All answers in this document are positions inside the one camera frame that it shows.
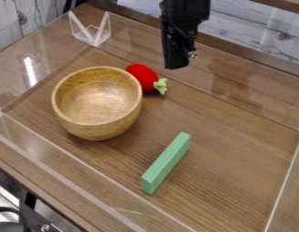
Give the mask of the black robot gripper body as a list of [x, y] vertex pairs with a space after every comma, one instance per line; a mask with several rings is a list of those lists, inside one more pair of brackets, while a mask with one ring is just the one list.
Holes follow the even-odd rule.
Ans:
[[210, 19], [211, 0], [162, 0], [163, 37], [195, 39], [199, 25]]

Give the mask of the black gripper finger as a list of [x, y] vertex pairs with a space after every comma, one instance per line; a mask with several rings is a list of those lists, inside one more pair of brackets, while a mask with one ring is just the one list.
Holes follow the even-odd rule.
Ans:
[[188, 66], [190, 59], [198, 57], [195, 47], [196, 32], [187, 33], [176, 26], [167, 26], [163, 29], [163, 55], [164, 68], [168, 70], [180, 69]]

